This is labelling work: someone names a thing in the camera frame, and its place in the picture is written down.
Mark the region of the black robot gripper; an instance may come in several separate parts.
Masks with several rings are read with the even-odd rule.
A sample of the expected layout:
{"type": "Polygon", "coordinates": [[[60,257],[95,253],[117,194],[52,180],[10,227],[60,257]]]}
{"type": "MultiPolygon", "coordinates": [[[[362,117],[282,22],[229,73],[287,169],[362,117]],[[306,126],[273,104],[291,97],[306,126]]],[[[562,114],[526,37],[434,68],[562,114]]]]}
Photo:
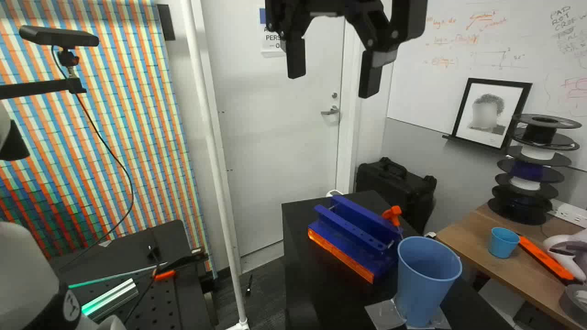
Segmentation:
{"type": "Polygon", "coordinates": [[[366,48],[361,55],[357,88],[361,99],[379,92],[383,66],[396,60],[390,49],[418,38],[427,15],[427,0],[392,0],[390,13],[385,13],[381,0],[263,0],[263,5],[265,27],[285,46],[289,79],[306,73],[304,33],[311,20],[344,18],[366,48]]]}

